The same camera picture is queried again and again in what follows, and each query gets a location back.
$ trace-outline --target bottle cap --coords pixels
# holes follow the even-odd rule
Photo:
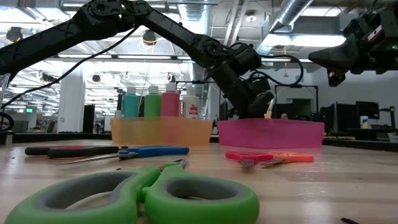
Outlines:
[[[166,91],[177,91],[177,85],[175,83],[167,83]]]
[[[127,87],[127,94],[135,95],[136,94],[136,87],[133,87],[133,86]]]
[[[188,86],[187,87],[187,96],[195,96],[195,95],[196,95],[195,87]]]
[[[150,94],[151,94],[151,93],[158,94],[158,93],[159,93],[159,87],[157,87],[157,86],[150,86],[150,87],[148,88],[148,91],[149,91]]]

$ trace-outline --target translucent orange bin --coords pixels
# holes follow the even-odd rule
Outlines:
[[[117,145],[205,146],[212,121],[180,117],[111,119],[112,141]]]

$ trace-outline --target green scissor handle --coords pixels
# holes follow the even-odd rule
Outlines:
[[[258,198],[249,187],[180,166],[167,166],[142,190],[141,200],[151,224],[253,224],[259,216]]]
[[[143,167],[130,172],[105,172],[51,185],[17,205],[6,224],[132,224],[137,220],[137,201],[143,187],[159,177],[159,167]],[[106,205],[87,209],[67,209],[74,203],[101,192],[110,192]]]
[[[137,203],[153,224],[253,224],[259,201],[247,186],[214,177],[185,172],[176,163],[144,167],[128,172],[87,175],[47,187],[17,205],[6,224],[133,224]],[[106,205],[66,209],[101,192],[110,192]]]

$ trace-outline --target pink bin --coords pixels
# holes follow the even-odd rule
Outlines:
[[[220,144],[258,149],[320,148],[324,124],[287,119],[220,121]]]

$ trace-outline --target workbench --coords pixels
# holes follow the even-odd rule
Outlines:
[[[0,222],[23,199],[57,182],[96,172],[135,169],[186,158],[189,172],[235,180],[250,186],[260,200],[258,223],[398,223],[398,154],[334,146],[301,149],[315,155],[314,163],[282,164],[244,169],[224,158],[225,151],[250,150],[219,146],[191,147],[187,156],[162,156],[119,161],[108,159],[68,166],[66,160],[27,157],[26,146],[111,145],[110,140],[21,143],[0,147]],[[72,207],[105,203],[93,196]],[[142,216],[138,223],[146,223]]]

